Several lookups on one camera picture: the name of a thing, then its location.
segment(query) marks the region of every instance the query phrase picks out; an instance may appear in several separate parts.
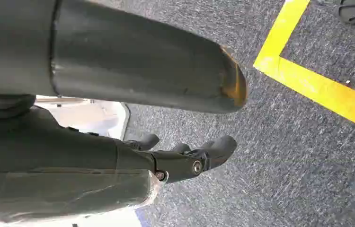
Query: metal bolt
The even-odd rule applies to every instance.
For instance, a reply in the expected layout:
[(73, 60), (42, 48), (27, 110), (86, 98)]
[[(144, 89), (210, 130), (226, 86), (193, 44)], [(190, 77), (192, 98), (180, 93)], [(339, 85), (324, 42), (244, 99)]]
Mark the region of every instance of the metal bolt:
[(195, 161), (195, 162), (193, 163), (193, 173), (194, 173), (195, 175), (199, 175), (202, 170), (203, 170), (203, 164), (201, 164), (200, 161)]
[(165, 179), (165, 173), (163, 172), (155, 172), (155, 176), (158, 178), (159, 181), (163, 181)]

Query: yellow floor line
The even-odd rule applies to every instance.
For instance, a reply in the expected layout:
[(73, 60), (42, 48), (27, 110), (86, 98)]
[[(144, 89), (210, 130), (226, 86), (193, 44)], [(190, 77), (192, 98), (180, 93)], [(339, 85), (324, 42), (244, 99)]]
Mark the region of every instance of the yellow floor line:
[(355, 90), (279, 56), (308, 4), (309, 0), (286, 0), (254, 67), (355, 123)]

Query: plastic wrap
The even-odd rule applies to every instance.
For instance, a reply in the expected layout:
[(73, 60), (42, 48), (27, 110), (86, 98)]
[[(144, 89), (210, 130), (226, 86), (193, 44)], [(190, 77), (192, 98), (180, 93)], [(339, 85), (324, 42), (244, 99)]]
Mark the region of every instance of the plastic wrap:
[(45, 168), (0, 174), (0, 227), (103, 214), (151, 204), (161, 182), (148, 170)]

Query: yellow tape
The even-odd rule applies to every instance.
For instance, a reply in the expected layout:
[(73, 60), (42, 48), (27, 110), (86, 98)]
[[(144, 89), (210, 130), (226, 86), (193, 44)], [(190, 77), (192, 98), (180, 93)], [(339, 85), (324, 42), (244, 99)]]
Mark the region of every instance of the yellow tape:
[(254, 67), (355, 123), (355, 90), (279, 56), (308, 4), (309, 0), (286, 0)]

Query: gray carpet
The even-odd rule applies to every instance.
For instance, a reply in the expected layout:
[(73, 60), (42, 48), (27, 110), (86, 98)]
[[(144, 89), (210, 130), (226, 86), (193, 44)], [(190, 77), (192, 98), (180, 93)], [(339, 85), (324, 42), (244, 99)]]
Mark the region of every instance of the gray carpet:
[[(355, 124), (252, 67), (283, 1), (106, 2), (229, 47), (249, 86), (245, 108), (228, 115), (129, 105), (127, 139), (156, 133), (162, 149), (224, 134), (239, 142), (225, 165), (165, 186), (139, 210), (148, 226), (355, 227)], [(311, 3), (281, 56), (355, 89), (355, 27), (332, 8)]]

